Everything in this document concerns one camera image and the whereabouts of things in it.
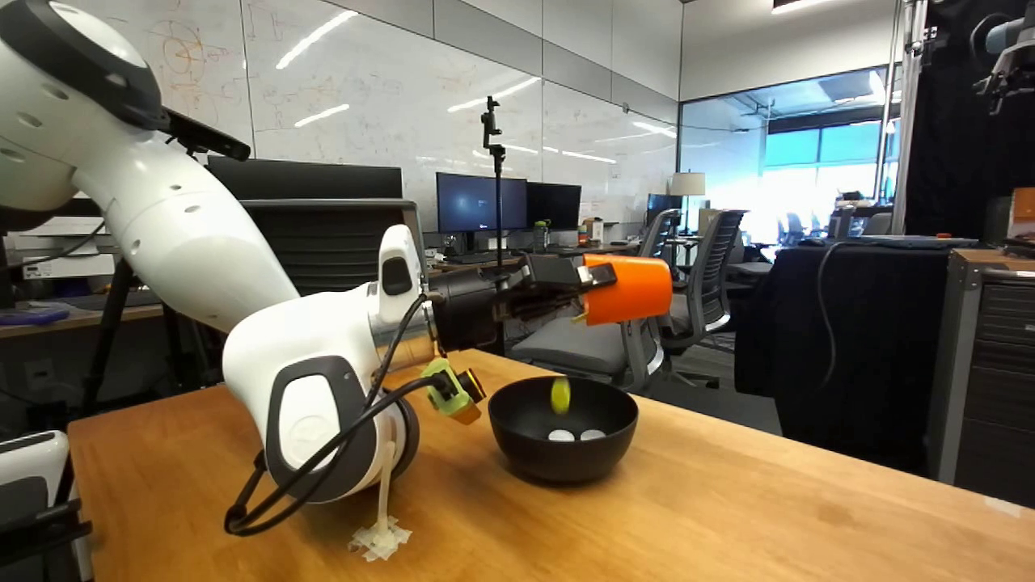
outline white panel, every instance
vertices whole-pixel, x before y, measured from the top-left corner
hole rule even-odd
[[[544,34],[588,62],[611,64],[611,2],[615,0],[545,0]]]
[[[675,0],[470,0],[666,98],[678,92]]]
[[[544,2],[541,0],[464,0],[470,7],[479,7],[485,14],[493,14],[496,18],[508,18],[511,24],[520,24],[527,31],[544,34]]]
[[[373,18],[431,34],[432,31],[432,0],[325,0]]]
[[[675,0],[615,2],[611,67],[666,98],[678,98],[678,14]]]
[[[535,31],[511,24],[462,0],[432,2],[432,39],[522,74],[544,74],[544,43]]]
[[[682,101],[881,64],[895,0],[827,0],[771,15],[768,0],[688,2]]]

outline green object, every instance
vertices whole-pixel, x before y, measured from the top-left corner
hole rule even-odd
[[[554,406],[554,412],[568,412],[571,410],[571,383],[568,383],[565,376],[554,377],[550,406]]]
[[[432,404],[439,412],[454,418],[454,412],[462,412],[462,410],[470,410],[470,406],[474,404],[474,398],[462,392],[462,380],[454,377],[454,370],[449,368],[445,359],[432,359],[432,363],[424,368],[424,377],[431,377],[431,376],[445,376],[445,377],[449,377],[449,389],[451,389],[451,392],[439,392],[439,389],[426,392],[431,404]]]

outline black cable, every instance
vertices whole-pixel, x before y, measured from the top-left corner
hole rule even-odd
[[[316,488],[329,478],[333,465],[337,465],[337,461],[342,458],[342,451],[351,446],[351,435],[358,432],[361,422],[367,422],[367,419],[373,419],[375,412],[380,412],[383,406],[396,404],[403,393],[424,389],[424,380],[416,377],[416,380],[406,380],[406,383],[395,389],[383,399],[375,404],[375,398],[383,393],[380,383],[383,383],[383,377],[389,377],[390,359],[395,359],[395,351],[396,351],[396,345],[399,345],[399,338],[403,338],[415,313],[424,308],[424,299],[426,299],[426,297],[420,295],[420,297],[403,309],[403,317],[399,317],[399,324],[396,324],[396,329],[395,329],[395,338],[390,338],[390,345],[389,345],[389,351],[383,351],[383,359],[380,359],[380,368],[375,370],[373,392],[367,392],[367,398],[366,398],[366,412],[354,418],[354,419],[351,419],[347,430],[338,430],[337,435],[329,435],[296,472],[291,472],[288,482],[281,482],[271,495],[264,495],[264,496],[258,501],[258,507],[245,510],[245,501],[252,496],[252,491],[256,491],[256,486],[258,486],[258,475],[264,472],[264,458],[263,458],[263,451],[258,451],[258,456],[256,456],[256,472],[250,475],[250,482],[241,486],[241,491],[237,495],[237,501],[231,501],[229,510],[225,510],[225,519],[223,519],[223,531],[225,531],[225,533],[252,536],[252,533],[263,533],[263,531],[281,522],[284,517],[291,517],[291,514],[294,514],[300,503],[307,503],[307,501],[316,495]],[[316,475],[316,482],[314,482],[307,491],[300,491],[281,514],[274,514],[274,517],[269,517],[269,519],[263,519],[263,522],[252,522],[252,519],[258,519],[264,510],[271,510],[300,478],[311,478],[314,469],[316,469],[329,451],[337,451],[337,456],[329,458],[329,465]]]
[[[101,237],[101,228],[103,228],[103,225],[107,225],[107,224],[101,220],[101,224],[97,224],[97,228],[94,228],[94,231],[86,231],[86,238],[78,238],[74,246],[64,246],[64,250],[59,250],[59,253],[52,253],[52,255],[29,258],[29,261],[7,264],[7,268],[24,268],[24,264],[37,264],[37,261],[64,258],[64,255],[71,255],[71,253],[82,250],[86,241],[94,241],[94,238]]]
[[[316,495],[316,488],[325,482],[333,461],[351,446],[351,439],[354,439],[354,432],[361,430],[361,422],[367,422],[373,418],[378,418],[380,410],[395,406],[399,398],[406,398],[410,392],[420,392],[420,389],[426,389],[426,380],[424,380],[424,377],[415,377],[415,380],[389,392],[389,398],[380,398],[380,399],[378,399],[375,406],[367,406],[361,418],[354,418],[342,432],[337,432],[333,439],[325,439],[284,486],[279,486],[279,491],[271,491],[271,495],[269,495],[250,517],[241,517],[241,519],[258,519],[274,501],[281,501],[305,475],[311,475],[311,472],[333,451],[333,458],[329,458],[329,465],[323,469],[323,475],[316,475],[316,482],[314,482],[305,495],[296,495],[281,514],[274,514],[274,517],[269,517],[269,519],[263,519],[263,522],[231,522],[229,514],[225,514],[225,531],[237,533],[237,536],[256,536],[256,533],[264,533],[264,531],[279,528],[281,519],[288,519],[294,510],[300,510],[300,503],[307,503],[307,501]],[[238,501],[250,496],[250,491],[256,491],[258,475],[263,475],[258,469],[264,469],[263,451],[258,451],[258,458],[256,458],[252,478],[245,482],[241,495],[237,496],[237,507],[238,507]]]

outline orange object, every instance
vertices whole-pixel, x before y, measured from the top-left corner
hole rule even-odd
[[[1035,187],[1013,187],[1005,238],[1035,237]]]
[[[643,255],[585,255],[585,264],[611,264],[616,284],[582,295],[585,324],[628,324],[669,313],[671,275],[659,258]]]

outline computer monitor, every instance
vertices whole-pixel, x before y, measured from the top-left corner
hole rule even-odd
[[[493,231],[493,177],[435,175],[439,231]],[[501,177],[501,228],[527,228],[527,181]]]
[[[678,208],[682,211],[682,197],[678,195],[646,195],[646,224],[669,211],[669,208]]]
[[[16,275],[13,264],[7,264],[7,246],[2,246],[2,225],[0,225],[0,313],[16,308]]]
[[[527,224],[545,224],[550,228],[578,228],[578,185],[527,181]]]

